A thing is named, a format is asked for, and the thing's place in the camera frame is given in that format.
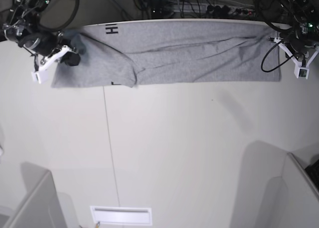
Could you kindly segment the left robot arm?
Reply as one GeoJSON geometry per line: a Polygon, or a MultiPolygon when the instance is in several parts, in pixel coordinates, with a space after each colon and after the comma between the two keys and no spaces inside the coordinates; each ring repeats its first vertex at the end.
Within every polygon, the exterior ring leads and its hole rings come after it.
{"type": "Polygon", "coordinates": [[[261,65],[281,45],[288,50],[287,61],[301,57],[305,62],[311,49],[319,53],[319,0],[254,0],[254,9],[257,17],[279,35],[277,39],[270,39],[275,45],[266,53],[261,65]],[[285,16],[289,28],[274,25],[270,10],[275,8],[279,10],[278,16],[285,16]]]}

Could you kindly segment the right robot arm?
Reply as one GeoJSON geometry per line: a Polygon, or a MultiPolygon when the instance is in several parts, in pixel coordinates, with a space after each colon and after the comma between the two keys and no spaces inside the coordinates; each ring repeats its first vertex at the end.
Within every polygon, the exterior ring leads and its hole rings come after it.
{"type": "Polygon", "coordinates": [[[63,30],[73,21],[78,12],[80,0],[75,0],[73,11],[62,25],[49,28],[41,25],[41,13],[52,0],[11,0],[1,11],[1,41],[15,42],[34,58],[36,71],[44,69],[50,62],[77,66],[80,63],[78,49],[63,35],[63,30]]]}

